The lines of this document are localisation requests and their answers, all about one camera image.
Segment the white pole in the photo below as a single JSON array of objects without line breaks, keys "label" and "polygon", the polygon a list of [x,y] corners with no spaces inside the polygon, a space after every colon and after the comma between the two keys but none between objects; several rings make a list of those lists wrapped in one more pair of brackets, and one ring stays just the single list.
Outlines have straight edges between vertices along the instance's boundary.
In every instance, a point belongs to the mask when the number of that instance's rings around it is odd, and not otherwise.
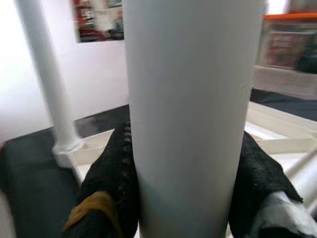
[{"label": "white pole", "polygon": [[69,152],[82,146],[74,127],[68,98],[57,66],[49,29],[40,0],[17,0],[35,66],[54,124],[53,152],[62,167],[71,167]]},{"label": "white pole", "polygon": [[223,237],[254,65],[254,0],[125,0],[143,238]]}]

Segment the poster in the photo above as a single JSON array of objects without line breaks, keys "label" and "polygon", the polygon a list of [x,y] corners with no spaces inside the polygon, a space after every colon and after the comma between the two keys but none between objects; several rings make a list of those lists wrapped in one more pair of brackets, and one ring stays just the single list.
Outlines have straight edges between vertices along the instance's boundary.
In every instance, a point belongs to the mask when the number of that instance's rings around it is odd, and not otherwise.
[{"label": "poster", "polygon": [[124,40],[122,0],[72,0],[79,42]]}]

